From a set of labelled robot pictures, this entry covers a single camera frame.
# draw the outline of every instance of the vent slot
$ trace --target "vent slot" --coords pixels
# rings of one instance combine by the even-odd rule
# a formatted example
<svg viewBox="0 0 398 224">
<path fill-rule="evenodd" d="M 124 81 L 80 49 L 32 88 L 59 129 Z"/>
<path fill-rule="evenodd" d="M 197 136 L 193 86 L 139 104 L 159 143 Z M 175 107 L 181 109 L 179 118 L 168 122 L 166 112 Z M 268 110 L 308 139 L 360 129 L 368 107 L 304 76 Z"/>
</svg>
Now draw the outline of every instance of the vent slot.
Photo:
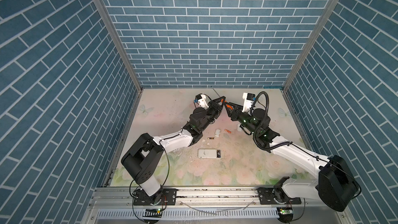
<svg viewBox="0 0 398 224">
<path fill-rule="evenodd" d="M 274 207 L 252 207 L 250 210 L 228 210 L 223 212 L 216 212 L 222 208 L 199 208 L 203 211 L 215 213 L 212 215 L 208 213 L 198 212 L 190 208 L 168 208 L 163 212 L 162 220 L 204 220 L 204 219 L 225 219 L 225 218 L 279 218 L 276 208 Z M 142 218 L 142 216 L 153 215 L 151 212 L 146 212 L 145 208 L 135 209 L 135 214 Z M 100 209 L 97 214 L 97 219 L 136 219 L 132 209 Z M 146 217 L 148 220 L 159 220 L 157 217 Z"/>
</svg>

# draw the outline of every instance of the blue brick wall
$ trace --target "blue brick wall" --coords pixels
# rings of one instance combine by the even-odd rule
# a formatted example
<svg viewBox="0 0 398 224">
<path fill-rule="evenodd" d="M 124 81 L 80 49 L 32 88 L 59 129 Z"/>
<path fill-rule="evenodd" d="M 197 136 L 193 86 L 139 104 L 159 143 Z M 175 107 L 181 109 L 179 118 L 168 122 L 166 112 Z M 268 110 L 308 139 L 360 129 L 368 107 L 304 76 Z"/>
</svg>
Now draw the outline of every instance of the blue brick wall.
<svg viewBox="0 0 398 224">
<path fill-rule="evenodd" d="M 327 0 L 103 0 L 144 87 L 281 87 Z"/>
<path fill-rule="evenodd" d="M 75 223 L 137 94 L 92 0 L 0 0 L 0 223 Z"/>
<path fill-rule="evenodd" d="M 398 222 L 398 0 L 340 0 L 287 93 L 317 152 L 351 166 L 357 223 Z"/>
</svg>

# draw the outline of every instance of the mobile phone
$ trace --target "mobile phone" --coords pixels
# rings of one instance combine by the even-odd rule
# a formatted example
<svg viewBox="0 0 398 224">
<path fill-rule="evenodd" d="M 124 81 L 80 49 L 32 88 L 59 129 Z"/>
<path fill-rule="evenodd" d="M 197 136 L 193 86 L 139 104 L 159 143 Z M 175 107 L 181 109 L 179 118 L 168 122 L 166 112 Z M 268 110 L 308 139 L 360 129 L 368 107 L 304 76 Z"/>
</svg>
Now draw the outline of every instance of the mobile phone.
<svg viewBox="0 0 398 224">
<path fill-rule="evenodd" d="M 198 158 L 221 158 L 221 150 L 199 149 Z"/>
</svg>

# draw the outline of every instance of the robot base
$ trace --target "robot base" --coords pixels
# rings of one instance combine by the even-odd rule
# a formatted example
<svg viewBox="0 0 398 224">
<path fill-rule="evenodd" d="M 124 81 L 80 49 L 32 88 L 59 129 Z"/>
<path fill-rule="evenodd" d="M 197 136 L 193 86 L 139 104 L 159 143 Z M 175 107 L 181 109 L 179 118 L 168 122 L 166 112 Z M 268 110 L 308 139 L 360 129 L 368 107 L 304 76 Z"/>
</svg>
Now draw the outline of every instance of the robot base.
<svg viewBox="0 0 398 224">
<path fill-rule="evenodd" d="M 274 187 L 260 187 L 257 188 L 258 197 L 260 199 L 261 205 L 275 205 L 275 204 L 283 204 L 286 205 L 286 202 L 279 202 L 274 195 Z M 300 205 L 300 198 L 292 198 L 290 199 L 291 205 Z"/>
<path fill-rule="evenodd" d="M 176 205 L 177 189 L 162 189 L 161 194 L 161 198 L 163 197 L 163 200 L 164 196 L 166 197 L 167 205 Z M 134 200 L 134 206 L 151 206 L 151 198 L 145 193 L 145 191 L 142 189 L 137 190 L 136 196 L 137 198 Z"/>
</svg>

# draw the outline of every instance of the floral tablecloth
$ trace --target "floral tablecloth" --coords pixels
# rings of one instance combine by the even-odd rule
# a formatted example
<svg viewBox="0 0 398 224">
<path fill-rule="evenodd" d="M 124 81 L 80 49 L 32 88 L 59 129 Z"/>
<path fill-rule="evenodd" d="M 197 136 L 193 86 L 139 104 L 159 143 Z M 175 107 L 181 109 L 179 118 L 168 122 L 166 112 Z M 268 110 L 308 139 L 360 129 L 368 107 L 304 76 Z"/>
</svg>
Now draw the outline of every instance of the floral tablecloth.
<svg viewBox="0 0 398 224">
<path fill-rule="evenodd" d="M 243 92 L 257 94 L 260 89 L 216 89 L 227 102 L 243 104 Z M 269 95 L 268 115 L 270 127 L 281 136 L 304 147 L 297 127 L 278 89 L 264 89 Z M 194 110 L 193 100 L 199 93 L 218 98 L 212 89 L 145 89 L 130 132 L 124 145 L 122 156 L 145 132 L 160 136 L 178 131 Z M 252 137 L 237 131 L 238 122 L 232 122 L 225 109 L 215 123 L 203 132 L 203 138 L 195 145 L 168 153 L 170 174 L 167 186 L 193 185 L 264 185 L 275 184 L 281 177 L 309 179 L 311 175 L 302 168 L 280 156 L 260 150 Z M 220 137 L 214 137 L 216 129 L 221 129 Z M 221 159 L 199 159 L 198 149 L 220 149 Z M 167 159 L 163 154 L 154 173 L 163 182 L 167 174 Z M 129 186 L 131 176 L 119 162 L 111 187 Z"/>
</svg>

